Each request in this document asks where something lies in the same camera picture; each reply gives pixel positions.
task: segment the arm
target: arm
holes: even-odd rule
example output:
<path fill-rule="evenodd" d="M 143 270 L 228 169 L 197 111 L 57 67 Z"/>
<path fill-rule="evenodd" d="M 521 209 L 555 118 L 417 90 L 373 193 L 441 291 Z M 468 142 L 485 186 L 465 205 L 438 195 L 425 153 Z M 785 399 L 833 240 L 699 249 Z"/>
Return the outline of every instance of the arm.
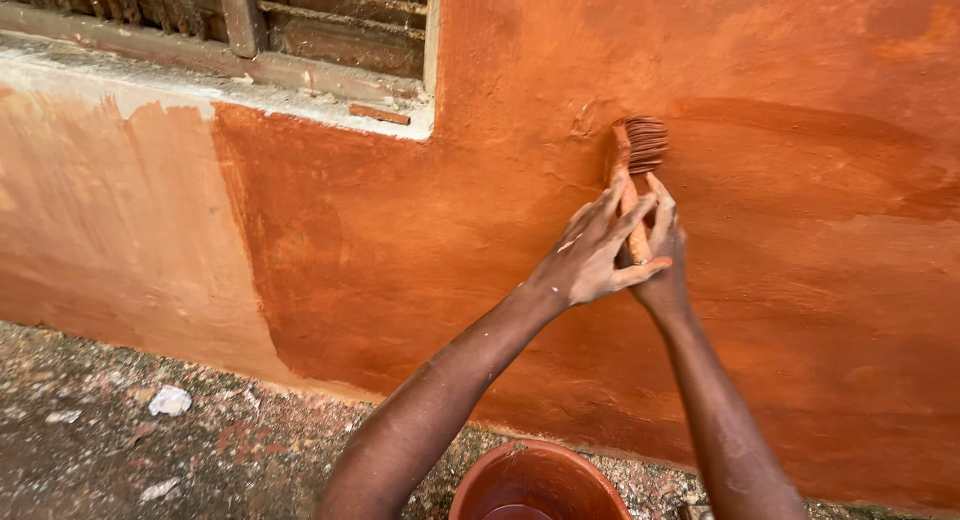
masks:
<path fill-rule="evenodd" d="M 657 196 L 650 247 L 674 265 L 631 291 L 646 306 L 666 341 L 690 424 L 697 465 L 719 520 L 807 520 L 794 489 L 693 312 L 673 198 L 648 175 Z"/>
<path fill-rule="evenodd" d="M 646 196 L 609 228 L 623 181 L 583 206 L 529 280 L 420 367 L 347 442 L 316 519 L 397 518 L 480 397 L 547 323 L 646 280 L 669 258 L 617 270 L 624 239 L 652 209 Z"/>

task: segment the forearm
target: forearm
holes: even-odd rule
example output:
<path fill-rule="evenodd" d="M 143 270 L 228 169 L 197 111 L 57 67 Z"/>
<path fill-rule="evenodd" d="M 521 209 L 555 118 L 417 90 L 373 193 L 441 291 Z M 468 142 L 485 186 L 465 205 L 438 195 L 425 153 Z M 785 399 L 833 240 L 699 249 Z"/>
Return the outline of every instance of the forearm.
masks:
<path fill-rule="evenodd" d="M 316 517 L 395 518 L 494 379 L 567 307 L 551 293 L 515 289 L 407 379 L 347 443 Z"/>
<path fill-rule="evenodd" d="M 690 303 L 650 309 L 666 340 L 697 464 L 717 518 L 805 519 L 800 496 L 730 382 Z"/>

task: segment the hand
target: hand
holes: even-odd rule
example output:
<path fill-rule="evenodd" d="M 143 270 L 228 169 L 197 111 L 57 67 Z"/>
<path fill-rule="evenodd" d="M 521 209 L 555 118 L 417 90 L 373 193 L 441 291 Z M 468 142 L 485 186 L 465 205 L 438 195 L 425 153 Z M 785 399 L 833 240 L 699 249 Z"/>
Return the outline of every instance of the hand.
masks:
<path fill-rule="evenodd" d="M 664 184 L 653 173 L 647 173 L 647 183 L 656 195 L 654 225 L 650 230 L 650 252 L 654 260 L 669 258 L 673 266 L 654 278 L 634 285 L 630 291 L 638 301 L 651 311 L 678 309 L 688 303 L 687 293 L 687 232 L 680 227 L 677 202 L 666 191 Z M 629 250 L 624 248 L 617 262 L 633 262 Z"/>
<path fill-rule="evenodd" d="M 570 218 L 557 244 L 536 267 L 523 286 L 546 296 L 562 297 L 565 307 L 586 304 L 624 287 L 649 279 L 670 266 L 669 256 L 656 257 L 642 265 L 616 269 L 614 261 L 630 233 L 643 222 L 656 198 L 642 196 L 636 207 L 613 227 L 625 181 L 617 179 L 593 203 L 587 203 Z"/>

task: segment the concrete floor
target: concrete floor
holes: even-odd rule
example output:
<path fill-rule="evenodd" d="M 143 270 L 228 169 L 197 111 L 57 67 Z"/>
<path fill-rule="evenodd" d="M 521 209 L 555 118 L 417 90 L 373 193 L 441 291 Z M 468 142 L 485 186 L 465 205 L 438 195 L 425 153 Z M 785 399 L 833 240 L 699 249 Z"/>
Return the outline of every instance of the concrete floor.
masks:
<path fill-rule="evenodd" d="M 0 518 L 309 518 L 331 465 L 373 410 L 181 360 L 0 321 Z M 187 390 L 179 417 L 147 408 L 163 384 Z M 79 410 L 72 423 L 47 422 Z M 155 431 L 131 446 L 142 423 Z M 447 517 L 464 473 L 510 437 L 464 429 L 404 510 Z M 699 477 L 584 454 L 635 518 L 707 503 Z M 145 490 L 175 480 L 163 497 Z M 887 518 L 879 507 L 807 504 L 822 519 Z"/>

